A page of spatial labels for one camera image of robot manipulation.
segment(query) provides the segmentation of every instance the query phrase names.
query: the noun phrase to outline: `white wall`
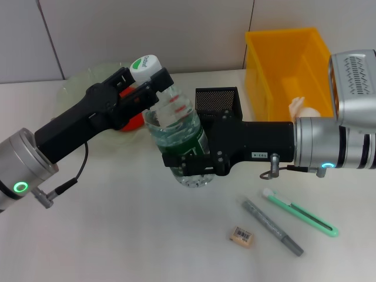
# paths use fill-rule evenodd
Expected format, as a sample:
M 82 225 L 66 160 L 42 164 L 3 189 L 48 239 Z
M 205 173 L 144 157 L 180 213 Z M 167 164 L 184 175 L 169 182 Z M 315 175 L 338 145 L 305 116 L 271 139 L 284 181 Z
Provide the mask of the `white wall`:
M 256 0 L 252 31 L 315 26 L 332 53 L 376 49 L 375 0 Z
M 35 0 L 0 2 L 0 83 L 62 79 Z
M 239 69 L 252 0 L 41 0 L 65 76 L 153 53 L 171 72 Z

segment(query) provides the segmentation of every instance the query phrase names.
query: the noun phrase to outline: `green led ring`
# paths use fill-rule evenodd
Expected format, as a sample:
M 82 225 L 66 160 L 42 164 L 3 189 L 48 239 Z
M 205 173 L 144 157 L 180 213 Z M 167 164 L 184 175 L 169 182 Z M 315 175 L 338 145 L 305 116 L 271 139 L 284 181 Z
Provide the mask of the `green led ring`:
M 27 188 L 28 188 L 28 184 L 26 182 L 18 182 L 16 184 L 14 184 L 14 187 L 13 187 L 13 190 L 17 193 L 21 193 L 23 191 L 25 191 Z

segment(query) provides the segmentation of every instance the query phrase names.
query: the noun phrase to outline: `plastic water bottle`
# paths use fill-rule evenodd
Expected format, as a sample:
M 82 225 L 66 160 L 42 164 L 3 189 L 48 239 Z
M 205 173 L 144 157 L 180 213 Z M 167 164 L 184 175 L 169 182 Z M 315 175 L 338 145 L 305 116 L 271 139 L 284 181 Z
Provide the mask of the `plastic water bottle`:
M 148 81 L 162 68 L 158 58 L 147 55 L 130 66 L 130 72 L 138 85 Z M 143 113 L 159 150 L 171 155 L 203 155 L 209 153 L 205 132 L 191 101 L 180 89 L 172 85 L 157 93 L 159 102 Z M 201 187 L 210 182 L 214 175 L 183 176 L 182 170 L 171 167 L 178 182 L 187 187 Z

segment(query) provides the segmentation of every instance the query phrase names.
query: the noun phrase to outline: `black cable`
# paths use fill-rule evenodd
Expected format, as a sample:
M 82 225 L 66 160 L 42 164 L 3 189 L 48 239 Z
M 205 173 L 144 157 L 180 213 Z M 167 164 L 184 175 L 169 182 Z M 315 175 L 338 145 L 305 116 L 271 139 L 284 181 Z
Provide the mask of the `black cable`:
M 88 156 L 89 156 L 89 146 L 88 146 L 88 143 L 85 142 L 85 157 L 83 158 L 83 162 L 82 162 L 82 165 L 81 165 L 81 168 L 80 170 L 78 171 L 77 175 L 76 175 L 76 179 L 78 180 L 78 178 L 80 177 L 82 171 L 83 171 L 83 168 L 85 167 L 85 164 L 86 162 L 88 161 Z
M 57 187 L 57 188 L 55 188 L 53 190 L 53 191 L 55 191 L 55 193 L 57 195 L 61 195 L 62 193 L 64 193 L 65 191 L 67 191 L 69 188 L 71 188 L 74 184 L 76 184 L 78 182 L 78 178 L 80 177 L 80 175 L 81 175 L 81 173 L 83 171 L 83 168 L 85 167 L 85 164 L 88 161 L 88 156 L 89 156 L 89 146 L 88 146 L 88 143 L 85 142 L 84 145 L 85 145 L 85 157 L 83 158 L 83 162 L 82 162 L 82 165 L 80 167 L 80 170 L 78 171 L 76 177 L 68 180 L 67 182 L 65 182 L 64 184 L 60 185 L 59 187 Z
M 280 170 L 291 170 L 293 172 L 308 172 L 308 167 L 305 167 L 305 166 L 292 166 L 292 165 L 288 165 L 288 166 L 284 166 L 284 167 L 280 167 Z M 264 172 L 262 174 L 260 174 L 260 178 L 261 179 L 264 179 L 264 180 L 270 180 L 271 177 L 269 175 L 270 173 L 270 170 L 268 170 L 267 172 Z
M 287 166 L 285 166 L 285 167 L 280 167 L 280 170 L 284 170 L 284 169 L 287 169 Z M 268 170 L 267 172 L 264 172 L 264 173 L 260 174 L 260 178 L 261 178 L 261 179 L 264 179 L 264 180 L 270 180 L 271 177 L 270 177 L 269 173 L 270 173 L 270 170 Z

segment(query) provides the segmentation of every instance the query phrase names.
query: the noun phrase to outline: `gray marker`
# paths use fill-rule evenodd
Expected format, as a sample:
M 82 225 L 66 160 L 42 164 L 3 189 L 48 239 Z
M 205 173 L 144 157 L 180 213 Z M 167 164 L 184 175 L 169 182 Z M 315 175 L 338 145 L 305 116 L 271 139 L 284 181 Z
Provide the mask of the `gray marker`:
M 266 216 L 254 203 L 248 198 L 244 197 L 241 201 L 241 206 L 244 207 L 250 214 L 252 214 L 263 226 L 266 227 L 274 236 L 276 236 L 286 247 L 288 247 L 298 257 L 303 254 L 301 247 L 291 239 L 285 231 L 276 225 L 269 217 Z

